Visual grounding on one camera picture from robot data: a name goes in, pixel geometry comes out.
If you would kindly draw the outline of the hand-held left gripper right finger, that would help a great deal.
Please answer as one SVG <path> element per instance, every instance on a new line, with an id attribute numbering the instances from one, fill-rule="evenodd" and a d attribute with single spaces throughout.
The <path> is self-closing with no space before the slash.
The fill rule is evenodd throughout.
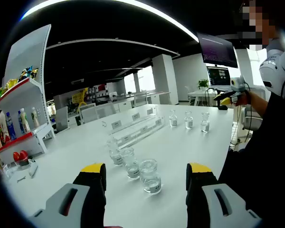
<path id="1" fill-rule="evenodd" d="M 205 165 L 188 163 L 186 168 L 187 227 L 258 228 L 261 218 L 246 209 L 246 202 L 228 185 L 219 184 Z"/>

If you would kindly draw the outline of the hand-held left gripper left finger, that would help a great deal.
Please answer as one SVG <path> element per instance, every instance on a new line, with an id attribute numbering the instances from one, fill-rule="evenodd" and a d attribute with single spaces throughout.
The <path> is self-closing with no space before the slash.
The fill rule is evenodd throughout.
<path id="1" fill-rule="evenodd" d="M 29 218 L 36 228 L 103 228 L 106 206 L 106 167 L 84 167 L 73 183 L 65 184 L 46 201 L 45 209 Z"/>

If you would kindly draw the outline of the person's right hand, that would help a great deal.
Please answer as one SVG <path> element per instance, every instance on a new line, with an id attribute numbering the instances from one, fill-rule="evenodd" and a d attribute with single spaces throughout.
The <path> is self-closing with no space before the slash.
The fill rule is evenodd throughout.
<path id="1" fill-rule="evenodd" d="M 237 97 L 237 101 L 234 103 L 234 106 L 240 105 L 250 105 L 251 104 L 251 96 L 250 93 L 245 90 L 241 95 Z"/>

